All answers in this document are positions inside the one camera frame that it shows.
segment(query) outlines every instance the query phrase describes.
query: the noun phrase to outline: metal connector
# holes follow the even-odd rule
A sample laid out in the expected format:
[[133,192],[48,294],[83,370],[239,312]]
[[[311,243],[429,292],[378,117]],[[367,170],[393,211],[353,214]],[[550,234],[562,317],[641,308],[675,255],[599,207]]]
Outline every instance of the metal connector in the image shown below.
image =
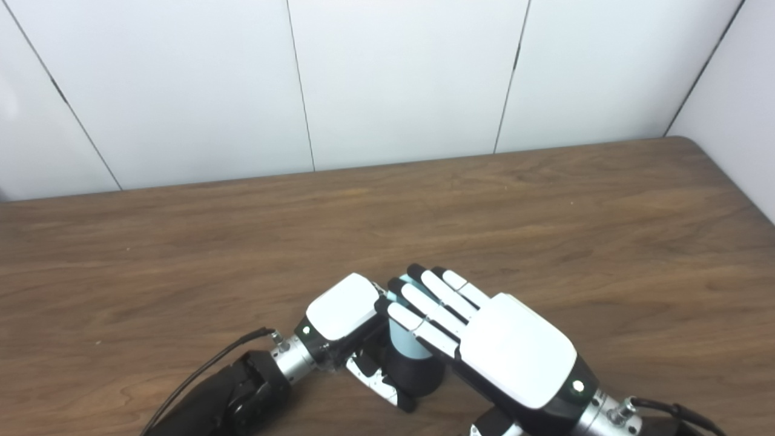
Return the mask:
[[626,424],[637,411],[635,406],[632,405],[632,397],[628,396],[615,409],[608,411],[608,420],[611,421],[611,424],[621,427]]
[[285,353],[291,347],[279,331],[273,331],[271,337],[272,341],[277,345],[277,348],[280,349],[280,353]]

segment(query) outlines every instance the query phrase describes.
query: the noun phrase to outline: black cylinder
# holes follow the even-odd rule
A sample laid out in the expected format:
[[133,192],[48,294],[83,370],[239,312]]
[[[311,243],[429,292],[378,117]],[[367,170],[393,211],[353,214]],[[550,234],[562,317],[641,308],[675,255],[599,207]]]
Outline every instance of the black cylinder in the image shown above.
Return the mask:
[[383,369],[395,382],[396,387],[407,395],[417,398],[435,391],[444,379],[445,365],[438,358],[409,358],[388,343]]

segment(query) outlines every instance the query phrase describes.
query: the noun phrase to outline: black wire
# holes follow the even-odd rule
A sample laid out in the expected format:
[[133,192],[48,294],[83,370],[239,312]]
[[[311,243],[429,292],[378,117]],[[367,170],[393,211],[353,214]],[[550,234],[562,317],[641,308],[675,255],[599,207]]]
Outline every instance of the black wire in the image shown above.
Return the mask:
[[688,407],[681,406],[678,403],[667,404],[660,401],[647,400],[645,398],[632,397],[630,402],[635,407],[643,407],[645,409],[654,409],[665,412],[673,417],[680,419],[689,424],[694,424],[700,428],[704,428],[717,436],[726,436],[726,433],[721,428],[708,418],[698,414],[697,412],[689,409]]
[[213,366],[217,361],[221,360],[223,356],[227,355],[231,351],[234,350],[234,348],[239,347],[242,344],[245,344],[246,342],[250,342],[253,339],[257,339],[262,336],[267,336],[268,334],[272,334],[274,332],[274,328],[266,328],[261,327],[258,330],[251,331],[250,333],[242,336],[240,339],[237,339],[233,343],[231,343],[226,348],[222,349],[217,355],[214,355],[210,360],[205,362],[204,365],[200,366],[199,369],[194,371],[189,377],[184,380],[180,386],[178,386],[171,394],[170,396],[159,406],[159,409],[156,411],[155,414],[150,418],[148,421],[148,424],[146,424],[143,431],[140,432],[139,436],[146,436],[148,434],[148,431],[153,428],[154,425],[156,425],[156,422],[158,422],[161,415],[164,413],[164,411],[172,404],[173,401],[183,392],[183,389],[186,389],[188,385],[191,384],[197,377],[199,377],[203,372],[207,371],[208,368]]

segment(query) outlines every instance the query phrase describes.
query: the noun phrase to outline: wooden table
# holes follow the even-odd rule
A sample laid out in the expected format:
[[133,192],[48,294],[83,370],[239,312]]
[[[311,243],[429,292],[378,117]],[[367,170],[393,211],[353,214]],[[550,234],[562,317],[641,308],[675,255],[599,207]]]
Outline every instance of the wooden table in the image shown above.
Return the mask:
[[[773,260],[775,228],[680,138],[6,203],[0,434],[137,434],[243,332],[413,261],[513,292],[619,398],[769,434]],[[411,415],[346,372],[294,389],[266,434],[452,436],[487,408],[454,375]]]

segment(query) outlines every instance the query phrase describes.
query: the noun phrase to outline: white wall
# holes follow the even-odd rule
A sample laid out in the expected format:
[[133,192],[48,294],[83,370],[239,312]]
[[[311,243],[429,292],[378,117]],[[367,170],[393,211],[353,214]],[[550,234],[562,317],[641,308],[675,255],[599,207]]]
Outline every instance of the white wall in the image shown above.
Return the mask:
[[738,5],[5,1],[12,199],[661,136]]
[[117,188],[0,4],[0,200]]
[[775,2],[746,0],[670,128],[775,223]]
[[527,0],[290,0],[317,169],[491,153]]
[[498,151],[661,137],[732,0],[533,0]]
[[123,188],[312,170],[284,0],[8,0]]

